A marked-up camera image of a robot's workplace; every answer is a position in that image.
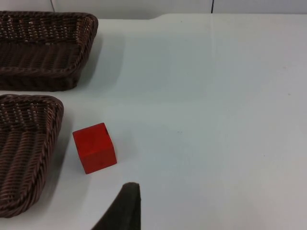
white table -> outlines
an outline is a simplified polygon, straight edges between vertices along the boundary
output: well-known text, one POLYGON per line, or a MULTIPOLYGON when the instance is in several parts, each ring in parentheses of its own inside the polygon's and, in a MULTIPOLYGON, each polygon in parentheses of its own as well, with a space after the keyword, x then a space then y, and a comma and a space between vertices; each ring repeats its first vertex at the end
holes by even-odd
POLYGON ((89 230, 129 181, 144 230, 307 229, 307 15, 99 24, 78 87, 42 93, 65 116, 41 199, 0 229, 89 230), (85 175, 71 133, 100 122, 118 164, 85 175))

basket rim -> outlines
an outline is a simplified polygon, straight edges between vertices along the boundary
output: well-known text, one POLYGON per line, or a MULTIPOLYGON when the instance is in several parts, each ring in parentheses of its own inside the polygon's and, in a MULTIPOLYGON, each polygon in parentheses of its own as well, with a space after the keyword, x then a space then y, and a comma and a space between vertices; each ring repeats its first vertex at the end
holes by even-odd
MULTIPOLYGON (((54 110, 56 110, 56 116, 54 117, 53 122, 50 123, 49 126, 46 126, 46 130, 49 130, 49 129, 50 130, 54 130, 54 129, 56 129, 57 124, 59 123, 59 125, 58 125, 59 128, 56 130, 56 133, 57 133, 56 138, 58 137, 59 131, 60 131, 60 127, 61 127, 62 118, 63 118, 63 114, 64 114, 64 106, 63 106, 62 101, 60 101, 56 97, 49 96, 49 95, 4 94, 4 95, 0 95, 0 102, 1 102, 1 100, 5 99, 7 97, 10 97, 12 100, 14 100, 14 102, 18 102, 18 101, 31 101, 31 100, 34 101, 34 99, 35 99, 36 103, 37 102, 41 102, 42 103, 42 102, 46 102, 47 101, 48 104, 54 105, 55 106, 54 110)), ((45 143, 48 143, 49 141, 50 141, 50 134, 47 133, 46 140, 44 141, 44 144, 43 144, 42 148, 45 146, 45 143)), ((49 152, 48 150, 49 149, 47 149, 45 151, 45 156, 49 154, 49 160, 50 160, 50 157, 51 157, 53 151, 49 152)), ((46 180, 46 172, 44 172, 41 169, 41 166, 44 164, 43 160, 44 160, 45 156, 43 156, 43 151, 42 151, 40 159, 37 161, 37 166, 33 170, 32 180, 31 180, 31 183, 29 183, 28 187, 26 189, 24 189, 19 194, 17 199, 15 199, 15 200, 13 200, 13 201, 11 201, 9 203, 3 204, 3 205, 0 204, 0 210, 11 210, 11 209, 14 209, 14 208, 20 206, 28 198, 28 196, 31 194, 32 190, 35 189, 35 185, 36 185, 36 182, 39 179, 39 177, 41 176, 42 179, 46 180)))
MULTIPOLYGON (((90 13, 85 12, 52 12, 52 11, 0 11, 0 18, 3 16, 31 16, 31 17, 37 17, 40 18, 41 16, 70 16, 70 17, 82 17, 83 19, 90 19, 92 20, 92 28, 90 30, 90 35, 88 36, 88 39, 86 43, 83 44, 84 47, 89 46, 94 41, 94 38, 96 37, 97 30, 98 30, 98 19, 90 13)), ((75 62, 73 64, 70 64, 65 69, 34 69, 34 68, 19 68, 19 67, 0 67, 0 75, 6 74, 10 75, 12 74, 12 71, 21 71, 23 72, 23 76, 27 76, 30 78, 36 78, 36 76, 33 76, 31 73, 33 72, 41 72, 44 75, 47 75, 48 78, 56 79, 61 78, 62 76, 54 74, 54 73, 65 73, 65 74, 72 74, 74 71, 78 71, 79 68, 83 65, 82 59, 83 59, 83 52, 80 52, 77 56, 75 62)))

brown wicker basket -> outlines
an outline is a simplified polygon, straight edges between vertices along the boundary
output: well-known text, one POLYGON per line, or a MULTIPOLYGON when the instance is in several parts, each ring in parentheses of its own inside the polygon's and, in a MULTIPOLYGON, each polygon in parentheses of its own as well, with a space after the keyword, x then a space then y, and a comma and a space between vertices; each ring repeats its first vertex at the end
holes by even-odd
POLYGON ((38 201, 63 112, 51 96, 0 96, 0 217, 16 216, 38 201))
POLYGON ((0 90, 75 87, 97 29, 87 13, 0 11, 0 90))

white surface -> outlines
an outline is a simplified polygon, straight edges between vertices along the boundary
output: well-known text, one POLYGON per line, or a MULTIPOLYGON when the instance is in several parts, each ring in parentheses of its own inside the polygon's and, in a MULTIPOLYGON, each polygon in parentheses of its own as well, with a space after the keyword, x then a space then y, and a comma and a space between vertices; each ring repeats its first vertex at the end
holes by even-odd
POLYGON ((52 11, 50 0, 1 0, 1 11, 52 11))
POLYGON ((210 13, 212 0, 53 0, 58 12, 88 12, 98 18, 150 19, 165 13, 210 13))
POLYGON ((306 0, 215 0, 214 13, 307 13, 306 0))
POLYGON ((144 230, 307 229, 307 15, 99 23, 79 86, 44 93, 65 117, 43 195, 0 229, 89 230, 129 181, 144 230), (85 175, 71 132, 100 122, 118 164, 85 175))

red block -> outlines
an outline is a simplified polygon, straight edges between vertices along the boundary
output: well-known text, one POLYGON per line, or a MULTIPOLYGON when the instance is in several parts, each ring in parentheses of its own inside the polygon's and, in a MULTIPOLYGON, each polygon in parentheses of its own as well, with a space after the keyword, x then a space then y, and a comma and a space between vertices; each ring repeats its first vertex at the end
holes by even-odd
POLYGON ((117 163, 114 147, 104 123, 72 133, 86 174, 117 163))

